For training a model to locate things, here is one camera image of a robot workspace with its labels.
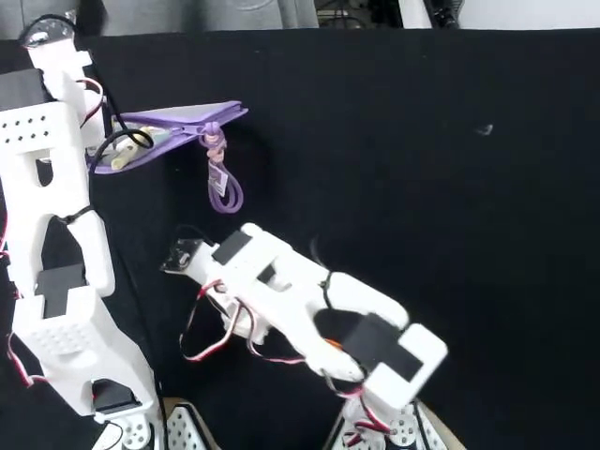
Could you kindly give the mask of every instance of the purple loop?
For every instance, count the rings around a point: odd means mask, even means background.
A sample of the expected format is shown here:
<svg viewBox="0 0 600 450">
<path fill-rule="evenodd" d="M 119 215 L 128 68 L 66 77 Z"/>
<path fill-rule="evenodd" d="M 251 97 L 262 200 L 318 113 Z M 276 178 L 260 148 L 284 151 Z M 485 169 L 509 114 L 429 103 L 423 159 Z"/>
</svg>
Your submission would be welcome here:
<svg viewBox="0 0 600 450">
<path fill-rule="evenodd" d="M 215 142 L 207 142 L 206 136 L 218 136 L 218 139 Z M 215 148 L 225 141 L 225 133 L 221 129 L 218 122 L 209 122 L 204 126 L 204 130 L 202 135 L 199 138 L 200 144 L 209 150 Z M 219 162 L 217 164 L 212 163 L 210 160 L 208 164 L 213 164 L 215 167 L 219 168 L 223 172 L 225 172 L 228 176 L 227 187 L 225 191 L 225 196 L 227 198 L 227 202 L 224 202 L 224 199 L 218 194 L 217 189 L 211 185 L 210 180 L 208 183 L 208 199 L 210 203 L 213 205 L 213 208 L 218 213 L 222 214 L 234 214 L 237 213 L 242 205 L 244 204 L 244 191 L 240 186 L 237 179 L 225 168 L 225 164 Z"/>
</svg>

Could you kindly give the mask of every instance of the cable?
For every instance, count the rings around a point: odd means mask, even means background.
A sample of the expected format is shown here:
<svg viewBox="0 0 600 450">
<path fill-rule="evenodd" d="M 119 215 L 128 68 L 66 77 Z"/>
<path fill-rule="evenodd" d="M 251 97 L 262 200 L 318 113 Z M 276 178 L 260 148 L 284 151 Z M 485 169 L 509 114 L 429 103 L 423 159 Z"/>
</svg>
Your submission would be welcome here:
<svg viewBox="0 0 600 450">
<path fill-rule="evenodd" d="M 90 162 L 89 169 L 88 169 L 88 172 L 90 174 L 90 183 L 89 183 L 89 188 L 88 188 L 90 202 L 92 199 L 92 186 L 93 186 L 92 175 L 96 172 L 96 167 L 100 163 L 100 160 L 102 159 L 102 155 L 104 154 L 106 149 L 109 147 L 109 145 L 111 143 L 113 143 L 114 141 L 116 141 L 118 138 L 120 138 L 122 136 L 129 136 L 129 138 L 131 138 L 131 140 L 133 140 L 132 136 L 134 134 L 138 134 L 138 135 L 142 136 L 144 139 L 146 139 L 146 141 L 147 141 L 146 145 L 149 145 L 149 147 L 147 147 L 147 148 L 150 148 L 154 145 L 154 141 L 152 140 L 152 138 L 150 137 L 150 135 L 148 133 L 141 131 L 140 129 L 125 128 L 125 129 L 120 129 L 118 131 L 115 131 L 108 138 L 106 138 L 106 140 L 97 148 L 96 153 L 92 157 L 92 161 Z"/>
<path fill-rule="evenodd" d="M 104 101 L 104 88 L 102 87 L 102 84 L 100 84 L 96 80 L 94 80 L 92 78 L 87 78 L 87 77 L 81 78 L 80 80 L 77 80 L 75 83 L 92 84 L 94 87 L 96 87 L 97 93 L 99 96 L 99 101 L 98 101 L 97 105 L 94 108 L 92 108 L 89 112 L 87 112 L 87 114 L 85 115 L 85 119 L 83 119 L 83 122 L 80 125 L 80 128 L 83 128 L 83 126 L 87 123 L 87 121 L 90 120 L 92 117 L 94 117 L 94 114 L 96 114 L 102 107 L 102 102 Z"/>
<path fill-rule="evenodd" d="M 338 0 L 329 0 L 328 2 L 323 3 L 320 7 L 317 7 L 317 11 L 321 11 L 327 7 L 332 6 L 334 3 L 336 3 Z"/>
<path fill-rule="evenodd" d="M 117 446 L 117 444 L 119 444 L 121 442 L 121 440 L 123 439 L 123 435 L 125 434 L 125 430 L 119 424 L 115 424 L 114 422 L 109 422 L 109 425 L 114 425 L 116 427 L 119 427 L 121 429 L 121 434 L 119 435 L 119 439 L 117 439 L 116 442 L 113 445 L 111 445 L 110 447 L 106 447 L 106 448 L 104 448 L 102 450 L 112 450 L 114 447 Z"/>
<path fill-rule="evenodd" d="M 248 332 L 248 335 L 247 335 L 246 347 L 250 351 L 251 354 L 253 354 L 254 356 L 258 356 L 270 363 L 287 364 L 290 366 L 304 363 L 306 361 L 304 356 L 300 356 L 300 357 L 296 357 L 296 358 L 271 358 L 271 357 L 264 356 L 258 350 L 256 350 L 256 348 L 254 347 L 254 342 L 252 341 L 252 335 L 254 334 L 254 328 L 256 326 L 256 317 L 254 316 L 254 311 L 252 311 L 252 309 L 250 309 L 240 298 L 236 297 L 235 299 L 239 302 L 242 309 L 244 309 L 246 311 L 247 315 L 250 318 L 250 331 Z"/>
<path fill-rule="evenodd" d="M 367 406 L 367 404 L 365 403 L 365 399 L 362 396 L 360 397 L 360 404 L 362 405 L 363 410 L 365 410 L 365 414 L 367 415 L 368 420 L 370 420 L 373 424 L 375 424 L 375 426 L 380 428 L 380 432 L 389 434 L 392 429 L 382 419 L 375 415 L 375 412 L 373 412 Z"/>
<path fill-rule="evenodd" d="M 10 361 L 12 361 L 14 363 L 15 368 L 17 368 L 17 370 L 19 371 L 19 376 L 21 377 L 22 383 L 25 385 L 25 387 L 30 388 L 36 382 L 47 382 L 48 380 L 46 379 L 46 377 L 43 377 L 41 375 L 29 375 L 27 373 L 25 364 L 23 364 L 23 361 L 21 361 L 19 356 L 17 356 L 17 354 L 14 352 L 14 350 L 12 350 L 12 337 L 13 336 L 14 336 L 14 332 L 11 331 L 8 334 L 7 356 L 8 356 L 8 359 L 10 359 Z"/>
<path fill-rule="evenodd" d="M 61 16 L 59 14 L 43 14 L 24 27 L 24 29 L 19 34 L 19 37 L 17 38 L 17 41 L 19 42 L 19 44 L 25 48 L 29 48 L 25 42 L 25 38 L 27 38 L 27 35 L 29 35 L 31 30 L 33 30 L 34 26 L 36 26 L 38 23 L 43 22 L 43 21 L 48 21 L 48 20 L 55 20 L 55 21 L 65 23 L 73 31 L 74 34 L 76 34 L 76 32 L 77 32 L 77 25 L 71 19 L 69 19 L 65 16 Z"/>
<path fill-rule="evenodd" d="M 319 253 L 317 251 L 317 241 L 319 240 L 319 236 L 315 236 L 310 240 L 310 243 L 308 244 L 308 248 L 310 250 L 310 256 L 312 257 L 313 261 L 315 263 L 317 263 L 319 266 L 321 266 L 323 269 L 327 270 L 327 277 L 325 278 L 324 281 L 322 281 L 321 283 L 319 283 L 319 286 L 322 289 L 322 299 L 324 300 L 325 304 L 327 305 L 327 308 L 329 309 L 334 309 L 333 305 L 331 304 L 331 298 L 329 298 L 329 288 L 331 287 L 331 276 L 334 275 L 334 273 L 329 270 L 329 268 L 327 268 L 327 266 L 323 263 L 323 261 L 321 261 L 321 258 L 319 258 Z"/>
<path fill-rule="evenodd" d="M 179 234 L 178 232 L 180 230 L 192 230 L 193 232 L 198 234 L 202 238 L 202 240 L 210 247 L 212 247 L 215 244 L 215 242 L 212 239 L 210 239 L 208 235 L 205 232 L 203 232 L 200 228 L 196 227 L 195 225 L 189 225 L 187 223 L 181 223 L 175 227 L 175 231 L 173 232 L 173 241 L 177 239 L 177 234 Z"/>
<path fill-rule="evenodd" d="M 107 225 L 106 220 L 104 220 L 104 223 L 107 226 L 107 231 L 108 231 L 108 225 Z M 151 368 L 153 368 L 155 371 L 153 378 L 154 378 L 155 389 L 157 391 L 158 405 L 160 407 L 160 414 L 162 415 L 163 441 L 164 441 L 165 450 L 169 450 L 169 432 L 167 430 L 168 417 L 167 417 L 167 411 L 165 409 L 165 402 L 164 402 L 164 398 L 163 398 L 164 396 L 162 394 L 162 386 L 160 385 L 160 382 L 158 381 L 158 375 L 156 374 L 157 358 L 156 358 L 156 354 L 154 351 L 155 347 L 153 345 L 152 336 L 150 334 L 150 328 L 148 326 L 148 322 L 146 321 L 145 314 L 143 314 L 142 300 L 140 299 L 140 296 L 138 294 L 138 286 L 137 286 L 137 283 L 135 282 L 135 278 L 133 277 L 131 271 L 129 270 L 127 263 L 125 262 L 125 258 L 123 258 L 123 255 L 121 254 L 121 251 L 119 250 L 119 247 L 117 245 L 113 245 L 113 248 L 114 248 L 114 253 L 115 253 L 117 259 L 123 266 L 123 271 L 125 272 L 127 284 L 129 285 L 129 291 L 135 302 L 136 309 L 138 310 L 138 315 L 140 316 L 140 322 L 142 323 L 142 330 L 143 330 L 143 333 L 145 334 L 146 341 L 148 342 L 148 353 L 150 356 L 150 358 L 148 358 L 149 359 L 148 365 Z"/>
<path fill-rule="evenodd" d="M 237 325 L 237 321 L 240 318 L 241 310 L 242 310 L 242 307 L 240 307 L 238 305 L 235 309 L 235 312 L 233 313 L 233 315 L 231 317 L 231 322 L 229 324 L 229 328 L 227 329 L 227 331 L 225 332 L 225 335 L 223 335 L 223 337 L 220 340 L 218 340 L 217 342 L 215 342 L 212 345 L 209 345 L 204 350 L 202 350 L 201 352 L 199 352 L 193 356 L 187 356 L 184 353 L 183 348 L 182 348 L 182 341 L 183 341 L 184 334 L 182 333 L 181 335 L 179 335 L 179 348 L 181 349 L 181 354 L 183 354 L 184 358 L 186 358 L 188 361 L 191 361 L 194 363 L 200 363 L 204 358 L 206 358 L 206 357 L 210 356 L 211 354 L 216 353 L 217 351 L 222 349 L 233 335 L 233 330 L 235 329 L 235 326 Z"/>
<path fill-rule="evenodd" d="M 116 104 L 116 101 L 114 100 L 113 94 L 111 93 L 110 89 L 108 88 L 108 84 L 106 84 L 104 82 L 104 79 L 102 78 L 102 75 L 100 74 L 100 71 L 98 70 L 98 64 L 96 64 L 96 61 L 94 60 L 94 57 L 91 53 L 90 53 L 90 59 L 92 60 L 92 68 L 94 70 L 94 74 L 96 75 L 96 79 L 104 87 L 104 94 L 106 95 L 106 101 L 109 105 L 109 109 L 111 110 L 112 115 L 114 115 L 114 118 L 116 119 L 117 123 L 119 124 L 119 126 L 121 127 L 122 130 L 129 129 L 127 124 L 123 120 L 123 117 L 121 117 L 121 111 L 117 107 L 117 104 Z M 149 141 L 152 144 L 148 145 L 147 142 L 140 142 L 137 139 L 135 139 L 135 137 L 133 137 L 133 136 L 129 136 L 129 137 L 131 138 L 132 141 L 134 141 L 136 144 L 138 144 L 142 148 L 152 148 L 154 146 L 154 143 L 152 142 L 152 140 Z"/>
<path fill-rule="evenodd" d="M 229 328 L 227 329 L 227 331 L 225 332 L 225 335 L 220 340 L 218 340 L 214 344 L 208 346 L 207 348 L 205 348 L 201 352 L 196 353 L 193 356 L 186 355 L 184 353 L 184 350 L 183 350 L 184 336 L 185 336 L 186 332 L 189 330 L 189 327 L 191 326 L 191 323 L 192 323 L 192 321 L 194 319 L 194 316 L 196 314 L 196 307 L 198 306 L 199 300 L 201 300 L 202 298 L 204 298 L 206 296 L 206 294 L 208 293 L 208 291 L 210 291 L 213 288 L 216 290 L 218 288 L 218 286 L 220 286 L 220 285 L 222 285 L 221 280 L 220 279 L 216 279 L 215 281 L 212 281 L 212 282 L 207 283 L 204 286 L 202 286 L 202 288 L 198 292 L 198 295 L 196 296 L 196 302 L 194 303 L 194 307 L 192 308 L 191 312 L 189 313 L 189 317 L 187 318 L 186 328 L 179 335 L 179 349 L 181 350 L 181 354 L 188 361 L 191 361 L 191 362 L 194 362 L 194 363 L 201 362 L 207 356 L 209 356 L 209 355 L 217 352 L 221 348 L 223 348 L 225 346 L 225 344 L 229 341 L 229 339 L 232 337 L 233 330 L 234 330 L 234 328 L 235 328 L 235 326 L 237 324 L 237 321 L 239 319 L 239 316 L 240 316 L 240 312 L 241 312 L 241 307 L 240 306 L 238 306 L 235 309 L 235 312 L 233 313 L 233 315 L 231 317 L 231 322 L 230 322 Z"/>
<path fill-rule="evenodd" d="M 354 17 L 354 16 L 332 17 L 330 19 L 325 19 L 324 21 L 322 21 L 321 25 L 326 25 L 328 23 L 334 23 L 335 21 L 340 21 L 340 20 L 344 21 L 344 28 L 348 27 L 347 21 L 355 21 L 356 23 L 358 23 L 360 25 L 361 28 L 368 28 L 366 22 L 361 21 L 360 19 L 358 19 L 357 17 Z"/>
<path fill-rule="evenodd" d="M 321 374 L 322 374 L 322 377 L 325 378 L 325 383 L 327 384 L 327 387 L 330 390 L 332 390 L 340 398 L 346 398 L 346 399 L 359 398 L 365 390 L 363 385 L 360 384 L 348 392 L 340 391 L 339 389 L 336 388 L 336 386 L 334 385 L 334 381 L 332 380 L 332 378 L 329 376 L 329 374 L 327 372 L 322 370 Z"/>
<path fill-rule="evenodd" d="M 7 229 L 8 229 L 8 209 L 4 214 L 4 223 L 2 225 L 2 237 L 0 238 L 0 259 L 8 256 L 8 251 L 5 250 L 7 246 Z"/>
<path fill-rule="evenodd" d="M 412 401 L 412 406 L 414 407 L 414 415 L 416 417 L 416 423 L 419 426 L 419 432 L 421 433 L 421 437 L 423 438 L 423 444 L 425 445 L 425 450 L 431 450 L 431 446 L 429 445 L 428 435 L 425 432 L 425 427 L 423 427 L 423 418 L 421 417 L 421 412 L 419 411 L 418 400 Z"/>
</svg>

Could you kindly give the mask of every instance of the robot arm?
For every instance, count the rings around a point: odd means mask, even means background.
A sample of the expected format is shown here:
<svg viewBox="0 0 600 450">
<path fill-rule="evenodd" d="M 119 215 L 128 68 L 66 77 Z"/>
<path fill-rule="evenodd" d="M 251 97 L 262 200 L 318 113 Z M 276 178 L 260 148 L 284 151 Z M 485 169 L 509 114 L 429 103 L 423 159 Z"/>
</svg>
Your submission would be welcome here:
<svg viewBox="0 0 600 450">
<path fill-rule="evenodd" d="M 40 58 L 54 44 L 62 57 Z M 85 148 L 104 140 L 102 110 L 88 117 L 101 98 L 77 82 L 83 67 L 72 40 L 42 45 L 36 52 L 38 58 L 32 59 L 40 69 L 0 76 L 8 271 L 21 294 L 13 332 L 39 360 L 43 380 L 76 413 L 117 424 L 124 430 L 120 440 L 131 450 L 152 440 L 152 426 L 159 449 L 163 428 L 152 369 L 102 301 L 114 291 L 113 264 L 104 224 L 90 206 L 85 160 Z M 57 60 L 68 67 L 57 66 Z M 46 186 L 38 176 L 40 161 L 52 164 Z M 43 267 L 41 250 L 52 217 L 66 223 L 83 264 Z"/>
<path fill-rule="evenodd" d="M 234 334 L 261 344 L 276 327 L 317 374 L 362 382 L 363 400 L 381 417 L 393 417 L 406 406 L 447 354 L 426 327 L 409 325 L 398 302 L 349 275 L 329 274 L 254 224 L 220 246 L 178 241 L 163 270 L 202 285 L 218 280 L 210 295 L 229 313 L 223 314 L 225 323 L 236 305 L 244 307 Z M 333 309 L 364 316 L 342 349 L 327 343 L 313 322 L 328 308 L 326 300 Z"/>
</svg>

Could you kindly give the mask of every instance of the black fabric backdrop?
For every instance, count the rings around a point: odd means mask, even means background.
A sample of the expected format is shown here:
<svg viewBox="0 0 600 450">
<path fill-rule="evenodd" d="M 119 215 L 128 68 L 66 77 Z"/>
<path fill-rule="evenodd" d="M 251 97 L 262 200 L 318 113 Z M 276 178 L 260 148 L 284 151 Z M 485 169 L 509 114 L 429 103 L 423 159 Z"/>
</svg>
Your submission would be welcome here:
<svg viewBox="0 0 600 450">
<path fill-rule="evenodd" d="M 197 287 L 158 271 L 178 223 L 220 240 L 254 221 L 305 254 L 319 235 L 329 265 L 402 299 L 448 344 L 422 398 L 469 448 L 578 448 L 591 436 L 597 31 L 88 43 L 123 111 L 226 99 L 250 108 L 226 127 L 227 163 L 247 196 L 233 217 L 211 209 L 197 145 L 95 180 L 96 204 L 140 285 L 165 393 L 192 400 L 224 449 L 319 448 L 341 402 L 305 367 L 256 360 L 240 339 L 200 365 L 182 361 L 177 336 Z M 4 72 L 27 66 L 13 43 L 0 43 L 0 54 Z M 65 238 L 55 228 L 45 251 L 53 265 L 76 254 L 58 250 Z M 106 303 L 146 351 L 115 270 L 117 292 Z M 13 309 L 4 274 L 3 332 Z M 325 332 L 340 323 L 328 321 Z M 189 345 L 221 332 L 202 308 Z M 21 388 L 2 360 L 3 448 L 84 449 L 98 433 L 48 386 Z"/>
</svg>

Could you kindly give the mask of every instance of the purple fabric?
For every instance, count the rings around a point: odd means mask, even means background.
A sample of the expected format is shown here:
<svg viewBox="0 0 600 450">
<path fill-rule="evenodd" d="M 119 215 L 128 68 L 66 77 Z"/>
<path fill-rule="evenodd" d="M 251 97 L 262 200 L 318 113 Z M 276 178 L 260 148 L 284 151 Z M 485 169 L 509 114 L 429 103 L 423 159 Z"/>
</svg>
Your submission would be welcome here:
<svg viewBox="0 0 600 450">
<path fill-rule="evenodd" d="M 141 157 L 129 162 L 120 171 L 113 170 L 110 164 L 100 163 L 96 168 L 96 173 L 120 173 L 140 167 L 185 143 L 198 139 L 203 135 L 206 124 L 216 123 L 220 127 L 248 112 L 248 109 L 243 108 L 239 101 L 220 103 L 215 105 L 215 108 L 202 113 L 195 113 L 193 109 L 192 106 L 122 114 L 123 119 L 128 122 L 139 122 L 144 125 L 170 129 L 171 137 L 147 150 Z"/>
<path fill-rule="evenodd" d="M 205 135 L 218 136 L 218 139 L 215 142 L 209 143 L 204 138 Z M 223 143 L 225 143 L 225 146 L 227 146 L 227 141 L 225 139 L 225 133 L 223 133 L 223 130 L 221 129 L 218 122 L 211 122 L 211 123 L 206 124 L 204 127 L 204 133 L 202 134 L 202 136 L 200 136 L 199 141 L 204 147 L 208 148 L 209 150 L 211 148 L 215 148 L 219 145 L 222 145 Z M 220 195 L 218 195 L 217 190 L 210 183 L 210 179 L 208 182 L 208 200 L 210 201 L 210 203 L 213 205 L 213 208 L 215 208 L 215 210 L 218 213 L 222 213 L 222 214 L 237 213 L 240 210 L 240 208 L 242 207 L 242 205 L 244 204 L 244 191 L 242 190 L 242 187 L 240 186 L 239 182 L 232 175 L 232 173 L 227 170 L 227 168 L 225 167 L 225 164 L 223 164 L 222 162 L 214 164 L 209 159 L 208 165 L 209 165 L 209 167 L 208 167 L 209 174 L 210 174 L 210 165 L 214 165 L 218 169 L 221 169 L 222 171 L 224 171 L 227 174 L 227 176 L 229 177 L 228 181 L 227 181 L 227 189 L 225 192 L 227 202 L 224 202 L 223 198 Z"/>
</svg>

